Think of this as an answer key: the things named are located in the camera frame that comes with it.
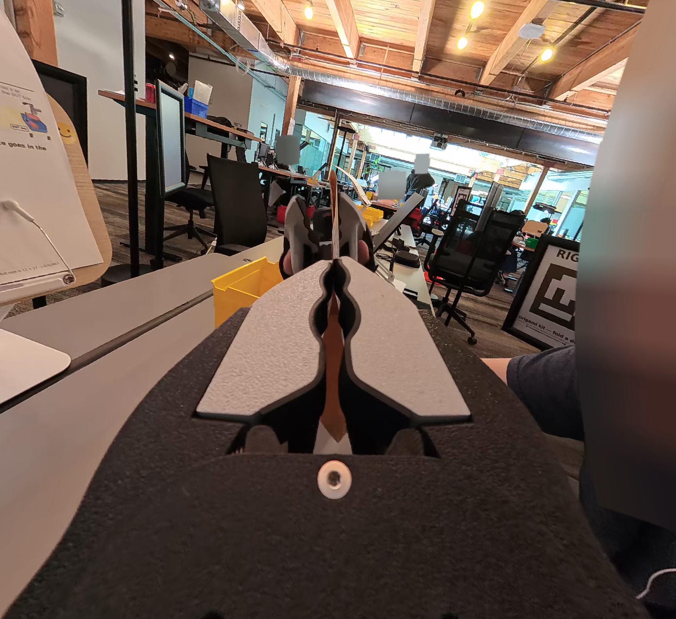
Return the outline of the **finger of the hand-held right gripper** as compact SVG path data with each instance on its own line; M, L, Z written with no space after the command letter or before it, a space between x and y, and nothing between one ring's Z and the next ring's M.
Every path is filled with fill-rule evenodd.
M318 242L306 201L295 195L287 206L287 271L302 271L318 260Z
M361 211L344 193L339 194L339 256L371 261L371 235Z

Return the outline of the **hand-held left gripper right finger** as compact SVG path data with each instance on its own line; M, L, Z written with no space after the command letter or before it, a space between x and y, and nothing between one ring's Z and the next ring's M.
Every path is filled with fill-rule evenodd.
M344 352L339 400L354 454L384 454L402 429L471 421L420 312L349 257L334 262Z

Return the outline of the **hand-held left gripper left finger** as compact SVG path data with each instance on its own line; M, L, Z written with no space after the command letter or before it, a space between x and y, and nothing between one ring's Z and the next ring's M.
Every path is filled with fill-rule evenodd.
M323 331L332 262L275 285L249 308L195 410L205 419L274 429L292 453L311 454L325 408Z

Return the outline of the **patterned origami paper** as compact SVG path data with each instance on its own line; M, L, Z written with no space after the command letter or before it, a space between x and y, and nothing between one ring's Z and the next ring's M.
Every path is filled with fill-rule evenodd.
M339 256L339 196L337 189L337 176L334 169L328 173L328 182L331 188L331 254L332 259ZM340 443L346 435L345 416L339 401L339 373L343 357L342 329L339 325L339 302L334 294L328 304L328 323L323 334L325 346L325 409L321 422L328 435Z

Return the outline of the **dark slanted board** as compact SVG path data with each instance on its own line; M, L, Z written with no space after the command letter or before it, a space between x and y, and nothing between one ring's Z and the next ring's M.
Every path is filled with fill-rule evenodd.
M391 235L402 225L403 221L409 217L414 209L424 201L422 194L414 192L404 203L396 210L394 215L384 222L384 225L372 235L373 252L377 252Z

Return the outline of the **black high-back chair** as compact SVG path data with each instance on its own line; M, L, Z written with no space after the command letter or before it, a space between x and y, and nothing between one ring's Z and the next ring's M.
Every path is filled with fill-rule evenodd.
M257 163L207 156L215 208L215 252L232 256L265 243L267 215Z

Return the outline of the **black swivel office chair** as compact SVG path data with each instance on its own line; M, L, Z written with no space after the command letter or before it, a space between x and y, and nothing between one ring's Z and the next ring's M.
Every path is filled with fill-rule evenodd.
M173 194L167 195L164 200L172 202L178 207L186 210L189 214L189 220L186 224L181 226L164 227L165 231L172 233L163 238L163 242L174 239L177 236L187 235L188 239L196 239L201 245L200 255L205 255L208 252L209 244L207 244L201 234L216 236L213 231L198 227L195 225L193 216L195 212L200 218L206 217L206 209L214 207L214 200L210 190L187 186L182 190L178 190Z

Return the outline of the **black mesh office chair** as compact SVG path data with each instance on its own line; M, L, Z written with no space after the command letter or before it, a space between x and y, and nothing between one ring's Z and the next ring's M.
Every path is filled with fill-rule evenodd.
M434 254L425 261L429 290L435 285L446 288L437 316L446 312L446 326L451 319L460 324L469 333L469 344L476 344L477 339L466 313L458 308L459 299L463 293L488 295L524 222L522 211L484 209L478 216L461 200Z

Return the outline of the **wooden top standing desk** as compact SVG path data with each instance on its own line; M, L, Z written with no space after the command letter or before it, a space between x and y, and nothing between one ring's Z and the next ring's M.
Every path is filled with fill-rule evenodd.
M99 90L98 95L106 99L115 100L124 107L124 94L108 90ZM156 104L143 99L136 100L136 112L147 117L156 118ZM184 112L184 131L217 142L222 142L235 147L250 149L252 142L263 143L258 137L249 132L235 129L227 125L219 124L210 119Z

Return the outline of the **black framed marker sign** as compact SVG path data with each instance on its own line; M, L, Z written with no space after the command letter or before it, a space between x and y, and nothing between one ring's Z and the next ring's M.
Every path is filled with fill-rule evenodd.
M522 274L502 330L540 350L575 343L580 244L543 235Z

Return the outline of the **rolling whiteboard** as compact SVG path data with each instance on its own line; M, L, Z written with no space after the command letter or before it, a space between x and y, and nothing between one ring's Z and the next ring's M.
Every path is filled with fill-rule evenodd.
M183 94L157 80L156 110L146 123L145 251L152 270L164 265L164 202L187 186Z

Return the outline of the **blue storage bin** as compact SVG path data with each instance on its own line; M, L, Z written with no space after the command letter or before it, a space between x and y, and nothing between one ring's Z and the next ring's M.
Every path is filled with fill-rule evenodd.
M185 112L207 118L212 91L213 87L210 84L198 80L194 82L194 86L187 86L184 95Z

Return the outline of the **black stand pole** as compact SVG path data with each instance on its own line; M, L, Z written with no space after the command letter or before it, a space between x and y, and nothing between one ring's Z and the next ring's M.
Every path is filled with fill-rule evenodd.
M137 94L134 89L134 29L132 0L122 0L122 26L130 263L128 265L110 266L106 273L101 277L101 285L103 287L111 286L151 271L151 268L148 265L140 264L139 251Z

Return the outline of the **silver ventilation duct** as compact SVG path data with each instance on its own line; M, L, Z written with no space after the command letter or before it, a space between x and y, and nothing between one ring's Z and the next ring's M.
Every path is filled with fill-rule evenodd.
M294 76L294 68L275 56L263 35L232 0L198 0L201 10L237 45L276 72Z

